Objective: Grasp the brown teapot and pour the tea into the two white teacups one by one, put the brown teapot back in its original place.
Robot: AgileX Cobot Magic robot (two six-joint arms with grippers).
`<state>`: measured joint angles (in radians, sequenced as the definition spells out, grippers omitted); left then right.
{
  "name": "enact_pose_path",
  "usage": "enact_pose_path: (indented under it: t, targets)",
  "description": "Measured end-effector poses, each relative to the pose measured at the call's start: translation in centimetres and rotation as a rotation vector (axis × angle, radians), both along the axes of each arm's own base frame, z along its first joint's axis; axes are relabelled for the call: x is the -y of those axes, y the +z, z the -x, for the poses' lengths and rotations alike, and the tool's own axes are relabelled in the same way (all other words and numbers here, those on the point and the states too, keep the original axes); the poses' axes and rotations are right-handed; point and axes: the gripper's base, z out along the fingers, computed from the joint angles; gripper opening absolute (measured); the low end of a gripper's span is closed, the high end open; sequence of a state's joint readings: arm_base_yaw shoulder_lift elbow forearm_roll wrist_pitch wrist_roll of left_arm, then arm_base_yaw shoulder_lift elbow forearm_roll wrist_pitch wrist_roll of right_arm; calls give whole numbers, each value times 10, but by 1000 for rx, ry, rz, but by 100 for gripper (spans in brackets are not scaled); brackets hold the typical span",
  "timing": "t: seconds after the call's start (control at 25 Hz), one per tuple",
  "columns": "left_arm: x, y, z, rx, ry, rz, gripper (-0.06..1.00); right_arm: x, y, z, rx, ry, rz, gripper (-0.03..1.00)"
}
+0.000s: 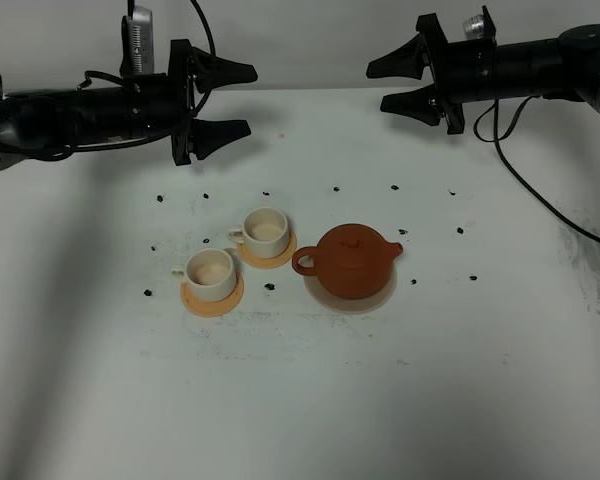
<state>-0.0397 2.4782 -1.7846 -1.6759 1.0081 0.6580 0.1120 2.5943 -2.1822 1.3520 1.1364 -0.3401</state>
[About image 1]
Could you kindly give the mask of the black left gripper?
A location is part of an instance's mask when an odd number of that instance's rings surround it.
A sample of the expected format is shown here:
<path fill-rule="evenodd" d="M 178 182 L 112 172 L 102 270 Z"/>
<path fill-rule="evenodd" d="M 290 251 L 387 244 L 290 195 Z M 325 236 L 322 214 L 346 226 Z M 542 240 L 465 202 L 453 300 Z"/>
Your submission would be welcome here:
<path fill-rule="evenodd" d="M 199 93 L 258 80 L 253 65 L 213 56 L 197 47 L 192 48 L 190 42 L 184 39 L 171 41 L 166 74 L 128 78 L 130 139 L 149 142 L 150 139 L 155 141 L 169 137 L 172 157 L 177 166 L 191 163 L 188 152 L 190 123 L 191 153 L 198 160 L 204 160 L 217 150 L 251 134 L 246 120 L 193 119 L 191 51 L 194 83 Z"/>

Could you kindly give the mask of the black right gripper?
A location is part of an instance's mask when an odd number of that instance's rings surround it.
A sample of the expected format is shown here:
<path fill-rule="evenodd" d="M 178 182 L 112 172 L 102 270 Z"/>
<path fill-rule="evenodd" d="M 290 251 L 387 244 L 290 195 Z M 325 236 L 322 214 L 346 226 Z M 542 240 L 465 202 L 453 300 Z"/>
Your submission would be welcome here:
<path fill-rule="evenodd" d="M 486 91 L 492 77 L 496 42 L 464 39 L 451 43 L 435 14 L 420 16 L 416 31 L 418 35 L 409 42 L 371 61 L 366 77 L 421 80 L 427 66 L 433 83 L 384 96 L 380 111 L 429 126 L 445 121 L 449 134 L 461 134 L 465 128 L 463 105 L 488 97 Z"/>

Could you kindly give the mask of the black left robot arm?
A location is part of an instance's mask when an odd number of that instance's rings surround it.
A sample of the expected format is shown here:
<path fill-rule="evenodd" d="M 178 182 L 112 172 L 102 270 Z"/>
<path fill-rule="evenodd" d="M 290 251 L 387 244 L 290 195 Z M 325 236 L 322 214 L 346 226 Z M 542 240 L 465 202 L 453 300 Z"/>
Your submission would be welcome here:
<path fill-rule="evenodd" d="M 245 120 L 199 119 L 203 99 L 217 88 L 257 78 L 254 66 L 217 57 L 187 40 L 172 41 L 165 73 L 89 70 L 72 90 L 9 95 L 0 76 L 0 171 L 25 159 L 57 162 L 163 139 L 170 140 L 176 165 L 204 160 L 251 130 Z M 196 93 L 203 99 L 195 99 Z"/>

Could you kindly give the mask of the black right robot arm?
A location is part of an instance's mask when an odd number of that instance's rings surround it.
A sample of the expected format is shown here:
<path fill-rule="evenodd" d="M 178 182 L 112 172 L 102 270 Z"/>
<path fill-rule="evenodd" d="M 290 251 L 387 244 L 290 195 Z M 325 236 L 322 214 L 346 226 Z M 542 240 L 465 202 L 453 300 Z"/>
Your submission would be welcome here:
<path fill-rule="evenodd" d="M 416 36 L 369 63 L 370 79 L 419 80 L 429 69 L 431 85 L 387 95 L 385 113 L 447 124 L 450 135 L 465 128 L 469 102 L 542 97 L 585 102 L 600 115 L 600 24 L 569 29 L 557 38 L 500 45 L 487 10 L 463 24 L 465 38 L 449 42 L 434 14 L 422 15 Z"/>

